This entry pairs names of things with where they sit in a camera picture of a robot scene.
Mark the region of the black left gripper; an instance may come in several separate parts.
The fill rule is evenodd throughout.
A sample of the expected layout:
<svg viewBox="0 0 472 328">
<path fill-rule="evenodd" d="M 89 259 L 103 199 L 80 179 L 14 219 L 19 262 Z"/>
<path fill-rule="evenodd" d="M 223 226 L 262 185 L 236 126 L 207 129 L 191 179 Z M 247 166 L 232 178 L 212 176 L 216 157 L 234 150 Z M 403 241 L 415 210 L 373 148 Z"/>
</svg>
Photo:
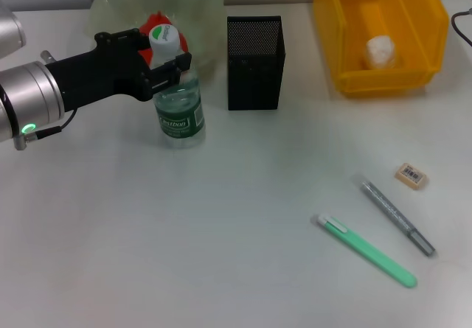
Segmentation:
<svg viewBox="0 0 472 328">
<path fill-rule="evenodd" d="M 90 52 L 46 64 L 66 111 L 119 94 L 147 102 L 152 94 L 178 85 L 191 66 L 192 55 L 185 52 L 150 70 L 139 53 L 150 48 L 149 37 L 137 28 L 99 32 L 94 39 Z"/>
</svg>

